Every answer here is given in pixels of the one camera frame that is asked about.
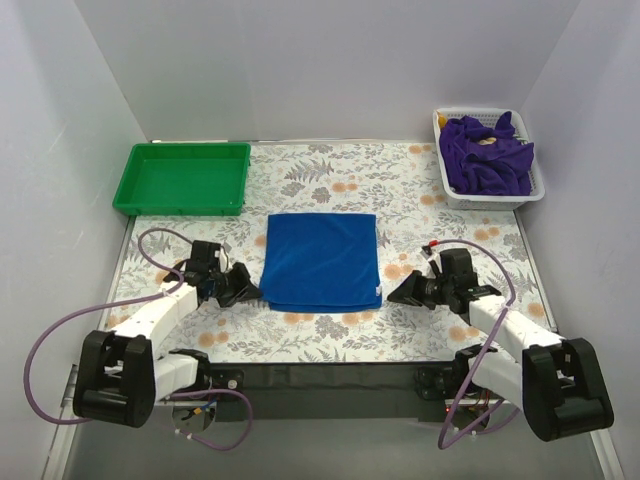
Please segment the blue towel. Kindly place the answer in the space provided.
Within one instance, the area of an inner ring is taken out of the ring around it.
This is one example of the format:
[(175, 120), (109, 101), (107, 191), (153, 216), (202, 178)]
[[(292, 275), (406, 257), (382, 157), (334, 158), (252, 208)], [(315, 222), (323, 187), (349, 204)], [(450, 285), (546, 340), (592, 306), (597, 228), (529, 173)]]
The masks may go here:
[(376, 216), (269, 216), (259, 288), (269, 307), (280, 312), (355, 313), (380, 308)]

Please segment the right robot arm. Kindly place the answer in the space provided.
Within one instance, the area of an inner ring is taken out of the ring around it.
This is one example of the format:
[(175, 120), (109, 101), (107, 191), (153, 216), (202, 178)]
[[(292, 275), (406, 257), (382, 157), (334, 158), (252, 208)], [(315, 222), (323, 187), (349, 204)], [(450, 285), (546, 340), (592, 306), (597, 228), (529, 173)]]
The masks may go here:
[(465, 248), (431, 255), (429, 264), (428, 274), (412, 271), (388, 301), (446, 307), (487, 339), (458, 351), (441, 367), (419, 369), (420, 396), (457, 402), (468, 394), (493, 393), (521, 411), (546, 442), (613, 425), (614, 411), (590, 342), (566, 339), (514, 310), (513, 295), (480, 284)]

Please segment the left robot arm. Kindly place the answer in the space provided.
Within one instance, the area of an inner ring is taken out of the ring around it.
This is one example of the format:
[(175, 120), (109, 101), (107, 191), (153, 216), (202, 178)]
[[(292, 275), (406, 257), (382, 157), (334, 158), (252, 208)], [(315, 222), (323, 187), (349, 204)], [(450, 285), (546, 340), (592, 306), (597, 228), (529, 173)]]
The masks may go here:
[(238, 389), (239, 377), (213, 373), (206, 353), (159, 348), (171, 331), (205, 302), (221, 308), (258, 300), (261, 290), (246, 266), (224, 248), (194, 241), (190, 256), (171, 267), (159, 296), (109, 331), (84, 339), (73, 412), (83, 419), (139, 428), (163, 399), (202, 399), (207, 405)]

